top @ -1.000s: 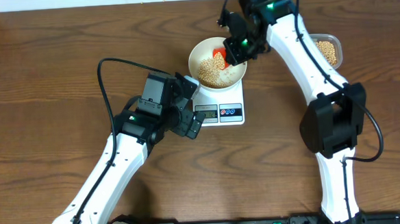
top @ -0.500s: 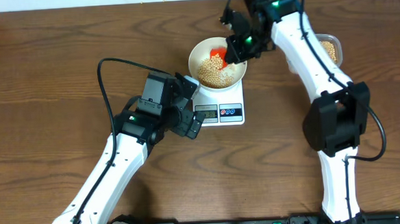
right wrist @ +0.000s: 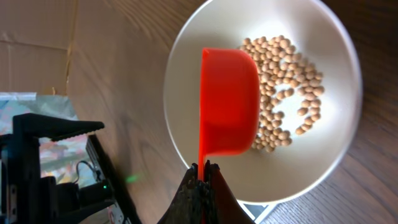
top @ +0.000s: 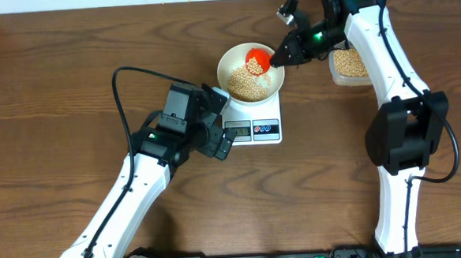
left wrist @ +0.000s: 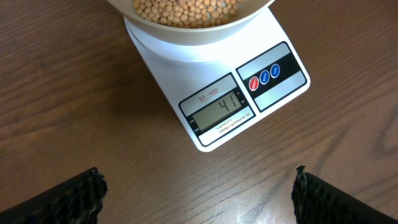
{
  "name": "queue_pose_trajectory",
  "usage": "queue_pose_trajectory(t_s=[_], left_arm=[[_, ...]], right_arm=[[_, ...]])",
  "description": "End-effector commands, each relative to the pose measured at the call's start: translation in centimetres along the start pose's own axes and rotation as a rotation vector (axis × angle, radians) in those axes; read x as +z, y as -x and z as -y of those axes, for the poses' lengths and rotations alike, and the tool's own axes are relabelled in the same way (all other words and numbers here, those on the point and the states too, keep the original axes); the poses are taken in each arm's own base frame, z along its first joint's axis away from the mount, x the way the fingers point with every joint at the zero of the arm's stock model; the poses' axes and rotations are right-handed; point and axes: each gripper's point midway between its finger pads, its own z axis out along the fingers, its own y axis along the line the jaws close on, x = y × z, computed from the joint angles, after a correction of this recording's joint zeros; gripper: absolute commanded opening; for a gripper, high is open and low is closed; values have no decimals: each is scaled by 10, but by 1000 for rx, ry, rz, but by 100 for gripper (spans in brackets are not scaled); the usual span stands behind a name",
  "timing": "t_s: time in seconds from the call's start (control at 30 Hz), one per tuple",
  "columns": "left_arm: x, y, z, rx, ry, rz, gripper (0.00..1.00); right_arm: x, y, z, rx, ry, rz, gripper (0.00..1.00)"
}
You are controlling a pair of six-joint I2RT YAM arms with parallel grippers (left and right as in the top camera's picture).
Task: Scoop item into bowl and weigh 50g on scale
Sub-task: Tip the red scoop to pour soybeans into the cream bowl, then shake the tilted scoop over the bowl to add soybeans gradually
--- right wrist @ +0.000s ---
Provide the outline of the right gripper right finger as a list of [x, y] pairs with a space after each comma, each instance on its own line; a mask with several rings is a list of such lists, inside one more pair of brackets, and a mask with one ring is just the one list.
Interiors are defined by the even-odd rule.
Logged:
[[209, 186], [205, 199], [204, 223], [253, 224], [241, 208], [221, 174], [218, 164], [205, 164], [205, 180]]

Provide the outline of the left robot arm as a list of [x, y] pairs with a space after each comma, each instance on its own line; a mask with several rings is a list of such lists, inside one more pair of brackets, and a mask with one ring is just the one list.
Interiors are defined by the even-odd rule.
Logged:
[[41, 176], [41, 138], [56, 142], [103, 128], [99, 121], [14, 116], [12, 133], [1, 136], [1, 223], [80, 223], [114, 204], [107, 180], [80, 188]]

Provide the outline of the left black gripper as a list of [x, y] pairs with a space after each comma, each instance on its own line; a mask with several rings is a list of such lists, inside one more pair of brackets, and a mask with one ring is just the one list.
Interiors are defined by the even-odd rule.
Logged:
[[59, 217], [55, 178], [41, 177], [38, 138], [61, 141], [103, 129], [102, 122], [27, 113], [14, 116], [12, 127], [12, 134], [1, 136], [1, 223], [77, 224], [116, 202], [105, 200]]

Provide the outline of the red plastic measuring scoop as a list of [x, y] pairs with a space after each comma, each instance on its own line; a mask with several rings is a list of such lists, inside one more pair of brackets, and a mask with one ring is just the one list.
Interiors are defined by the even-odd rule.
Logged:
[[238, 49], [205, 47], [200, 74], [197, 178], [206, 184], [208, 156], [246, 152], [257, 133], [259, 79], [250, 56]]

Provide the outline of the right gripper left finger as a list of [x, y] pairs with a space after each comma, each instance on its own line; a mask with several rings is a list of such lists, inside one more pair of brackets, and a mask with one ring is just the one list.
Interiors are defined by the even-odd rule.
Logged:
[[158, 224], [199, 224], [201, 222], [201, 186], [197, 180], [198, 166], [186, 171], [175, 196]]

